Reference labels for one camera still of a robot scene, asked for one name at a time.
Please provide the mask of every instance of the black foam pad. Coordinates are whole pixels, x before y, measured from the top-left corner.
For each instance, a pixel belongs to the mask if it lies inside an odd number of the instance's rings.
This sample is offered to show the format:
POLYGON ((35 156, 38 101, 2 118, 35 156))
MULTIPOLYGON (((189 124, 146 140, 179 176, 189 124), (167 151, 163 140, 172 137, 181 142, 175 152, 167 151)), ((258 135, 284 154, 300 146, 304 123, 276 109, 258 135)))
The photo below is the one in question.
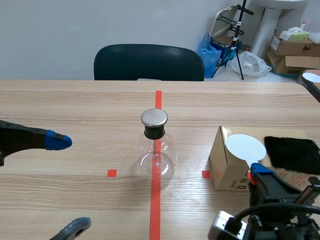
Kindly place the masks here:
POLYGON ((264 145, 273 167, 320 175, 320 149, 314 141, 266 136, 264 145))

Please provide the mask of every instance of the black office chair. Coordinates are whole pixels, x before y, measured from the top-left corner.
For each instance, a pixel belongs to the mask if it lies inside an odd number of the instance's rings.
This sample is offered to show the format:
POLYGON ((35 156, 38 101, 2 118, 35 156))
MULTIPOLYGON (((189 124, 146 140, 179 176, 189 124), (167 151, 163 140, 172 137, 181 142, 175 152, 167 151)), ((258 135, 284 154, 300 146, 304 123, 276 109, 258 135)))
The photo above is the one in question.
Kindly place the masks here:
POLYGON ((203 81, 204 63, 194 51, 153 44, 116 44, 94 59, 95 80, 203 81))

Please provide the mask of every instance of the clear glass jar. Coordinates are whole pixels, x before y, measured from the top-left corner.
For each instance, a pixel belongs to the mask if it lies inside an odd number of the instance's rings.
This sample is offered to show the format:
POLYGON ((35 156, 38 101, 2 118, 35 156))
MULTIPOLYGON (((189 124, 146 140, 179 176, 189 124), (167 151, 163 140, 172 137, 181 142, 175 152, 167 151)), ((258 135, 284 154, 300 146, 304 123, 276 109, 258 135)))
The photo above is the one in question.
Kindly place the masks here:
POLYGON ((177 147, 174 139, 165 132, 167 113, 152 108, 141 115, 144 134, 137 142, 135 157, 138 172, 151 178, 169 177, 177 163, 177 147))

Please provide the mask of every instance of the stainless steel cap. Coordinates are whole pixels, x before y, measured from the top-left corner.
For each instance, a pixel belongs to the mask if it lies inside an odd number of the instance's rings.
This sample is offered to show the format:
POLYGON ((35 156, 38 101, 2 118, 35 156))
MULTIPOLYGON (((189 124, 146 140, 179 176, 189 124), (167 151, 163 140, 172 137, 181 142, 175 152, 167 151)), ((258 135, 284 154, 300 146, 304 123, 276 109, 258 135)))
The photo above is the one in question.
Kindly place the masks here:
POLYGON ((168 114, 159 108, 151 108, 142 113, 141 122, 148 128, 159 128, 168 121, 168 114))

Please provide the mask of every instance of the brown cardboard box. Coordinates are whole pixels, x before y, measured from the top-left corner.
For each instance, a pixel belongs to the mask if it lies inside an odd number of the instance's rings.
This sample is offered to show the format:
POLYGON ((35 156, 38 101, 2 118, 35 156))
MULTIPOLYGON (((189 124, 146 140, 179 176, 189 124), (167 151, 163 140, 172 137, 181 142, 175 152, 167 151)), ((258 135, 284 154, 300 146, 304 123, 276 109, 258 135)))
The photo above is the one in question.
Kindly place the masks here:
MULTIPOLYGON (((233 134, 246 134, 264 143, 264 137, 288 137, 306 139, 302 130, 298 129, 273 129, 255 127, 223 127, 218 128, 214 143, 210 152, 210 162, 213 174, 214 188, 216 190, 249 191, 247 172, 249 167, 246 161, 232 155, 226 147, 226 139, 233 134)), ((268 169, 275 171, 287 183, 296 188, 303 189, 308 184, 310 175, 286 171, 282 168, 272 167, 268 155, 259 163, 268 169)))
POLYGON ((280 56, 273 50, 267 52, 266 62, 272 64, 273 71, 284 77, 296 78, 305 68, 320 68, 320 57, 318 56, 280 56))
POLYGON ((320 57, 320 44, 310 40, 285 41, 276 34, 272 37, 271 49, 279 56, 320 57))

